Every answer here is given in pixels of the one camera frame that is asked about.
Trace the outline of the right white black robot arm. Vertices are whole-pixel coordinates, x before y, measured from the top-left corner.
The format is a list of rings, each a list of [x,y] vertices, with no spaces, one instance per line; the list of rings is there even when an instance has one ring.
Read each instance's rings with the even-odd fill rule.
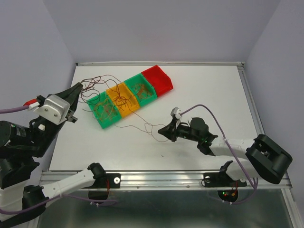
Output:
[[[213,157],[231,156],[220,167],[215,180],[223,185],[246,178],[262,178],[272,184],[279,184],[293,161],[292,156],[267,135],[255,139],[224,139],[209,132],[209,126],[202,118],[192,118],[182,123],[176,117],[158,134],[172,142],[178,138],[197,142],[198,150]]]

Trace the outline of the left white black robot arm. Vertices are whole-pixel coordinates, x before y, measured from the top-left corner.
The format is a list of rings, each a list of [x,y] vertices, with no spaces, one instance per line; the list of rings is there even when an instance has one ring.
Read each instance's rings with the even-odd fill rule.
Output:
[[[0,225],[11,228],[40,216],[53,200],[85,187],[110,187],[99,163],[64,180],[44,186],[28,185],[31,173],[66,122],[76,122],[74,113],[83,89],[81,83],[57,94],[38,96],[6,113],[31,110],[38,117],[27,127],[9,121],[0,123]]]

